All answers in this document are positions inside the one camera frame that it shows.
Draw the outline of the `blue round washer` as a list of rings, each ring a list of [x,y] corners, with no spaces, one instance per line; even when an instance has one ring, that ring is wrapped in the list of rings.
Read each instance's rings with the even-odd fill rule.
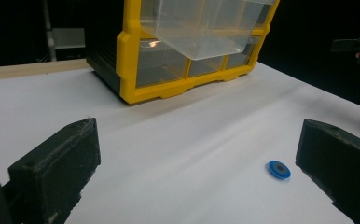
[[[268,171],[278,179],[287,179],[291,176],[291,171],[280,161],[269,161]]]

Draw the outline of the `clear plastic drawer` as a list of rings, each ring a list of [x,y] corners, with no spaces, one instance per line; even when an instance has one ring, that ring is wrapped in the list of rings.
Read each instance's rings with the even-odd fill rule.
[[[191,60],[242,52],[278,0],[142,0],[142,29]]]

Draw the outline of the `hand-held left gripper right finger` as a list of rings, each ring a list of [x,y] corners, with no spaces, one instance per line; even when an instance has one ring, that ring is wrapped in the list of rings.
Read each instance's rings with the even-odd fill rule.
[[[306,119],[296,166],[332,200],[343,214],[360,224],[360,138],[336,126]]]

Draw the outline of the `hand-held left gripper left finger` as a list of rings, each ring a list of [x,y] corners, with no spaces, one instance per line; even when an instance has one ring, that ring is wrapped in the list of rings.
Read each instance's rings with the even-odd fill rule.
[[[16,224],[64,224],[100,164],[95,118],[60,129],[8,168]]]

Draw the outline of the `yellow drawer organizer cabinet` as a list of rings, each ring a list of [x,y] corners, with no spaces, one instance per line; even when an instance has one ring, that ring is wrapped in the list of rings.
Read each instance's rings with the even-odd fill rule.
[[[280,0],[240,53],[191,60],[142,29],[142,0],[87,0],[86,60],[129,104],[168,98],[250,73]]]

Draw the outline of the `metal stand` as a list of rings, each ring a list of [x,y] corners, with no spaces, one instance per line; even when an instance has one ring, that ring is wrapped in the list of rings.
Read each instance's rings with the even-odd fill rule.
[[[42,0],[45,33],[50,62],[82,59],[85,57],[85,32],[83,28],[59,28],[51,22],[49,0]]]

